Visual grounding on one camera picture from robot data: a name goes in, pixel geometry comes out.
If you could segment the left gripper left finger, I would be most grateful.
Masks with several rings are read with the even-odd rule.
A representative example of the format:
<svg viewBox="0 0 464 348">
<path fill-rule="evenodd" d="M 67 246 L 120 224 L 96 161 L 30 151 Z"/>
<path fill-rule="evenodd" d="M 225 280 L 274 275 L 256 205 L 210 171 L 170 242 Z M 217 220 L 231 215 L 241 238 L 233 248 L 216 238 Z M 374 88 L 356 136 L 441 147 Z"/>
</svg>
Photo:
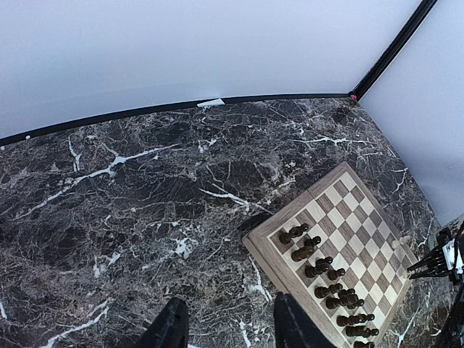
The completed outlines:
<svg viewBox="0 0 464 348">
<path fill-rule="evenodd" d="M 188 340 L 188 306 L 182 299 L 173 297 L 141 335 L 139 346 L 146 348 L 187 348 Z"/>
</svg>

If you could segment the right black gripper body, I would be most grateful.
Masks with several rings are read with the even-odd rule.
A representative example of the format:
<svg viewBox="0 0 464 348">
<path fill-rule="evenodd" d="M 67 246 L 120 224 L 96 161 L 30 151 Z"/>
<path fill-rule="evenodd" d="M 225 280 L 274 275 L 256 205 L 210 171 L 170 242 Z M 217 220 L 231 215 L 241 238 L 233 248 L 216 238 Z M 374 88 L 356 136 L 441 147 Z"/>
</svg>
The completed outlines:
<svg viewBox="0 0 464 348">
<path fill-rule="evenodd" d="M 450 274 L 444 252 L 441 247 L 434 247 L 425 257 L 407 268 L 409 279 L 441 278 Z"/>
</svg>

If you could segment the wooden chess board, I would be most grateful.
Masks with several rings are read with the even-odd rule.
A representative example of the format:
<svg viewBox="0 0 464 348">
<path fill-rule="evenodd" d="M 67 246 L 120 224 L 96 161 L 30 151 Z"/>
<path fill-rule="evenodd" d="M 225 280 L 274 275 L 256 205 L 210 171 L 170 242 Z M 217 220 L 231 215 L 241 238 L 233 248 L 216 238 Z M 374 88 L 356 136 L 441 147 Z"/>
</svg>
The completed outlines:
<svg viewBox="0 0 464 348">
<path fill-rule="evenodd" d="M 352 347 L 337 320 L 372 314 L 366 326 L 379 331 L 379 345 L 410 288 L 406 270 L 416 262 L 409 240 L 355 171 L 341 163 L 282 210 L 250 231 L 245 247 L 277 290 L 291 294 L 326 338 L 337 347 Z M 329 309 L 317 298 L 318 287 L 332 280 L 323 273 L 309 277 L 309 267 L 330 257 L 338 279 L 364 300 L 362 307 Z"/>
</svg>

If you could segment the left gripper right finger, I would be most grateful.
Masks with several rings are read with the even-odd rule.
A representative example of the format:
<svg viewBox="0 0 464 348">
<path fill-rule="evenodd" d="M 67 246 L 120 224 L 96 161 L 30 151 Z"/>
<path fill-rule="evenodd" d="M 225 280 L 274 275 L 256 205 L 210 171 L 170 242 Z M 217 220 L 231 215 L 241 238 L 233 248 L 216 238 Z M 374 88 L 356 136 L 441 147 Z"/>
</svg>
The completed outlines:
<svg viewBox="0 0 464 348">
<path fill-rule="evenodd" d="M 290 294 L 278 292 L 273 319 L 277 348 L 334 348 Z"/>
</svg>

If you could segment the white chess pawn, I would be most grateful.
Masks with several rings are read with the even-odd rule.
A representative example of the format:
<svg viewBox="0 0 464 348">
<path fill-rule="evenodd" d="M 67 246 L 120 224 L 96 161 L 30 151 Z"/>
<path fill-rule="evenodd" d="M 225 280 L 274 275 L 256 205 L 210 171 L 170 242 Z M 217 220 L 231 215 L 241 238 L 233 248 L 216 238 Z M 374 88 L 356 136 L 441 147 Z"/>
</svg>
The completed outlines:
<svg viewBox="0 0 464 348">
<path fill-rule="evenodd" d="M 411 236 L 402 236 L 399 239 L 395 239 L 391 242 L 392 249 L 397 249 L 399 247 L 408 245 L 412 240 Z"/>
</svg>

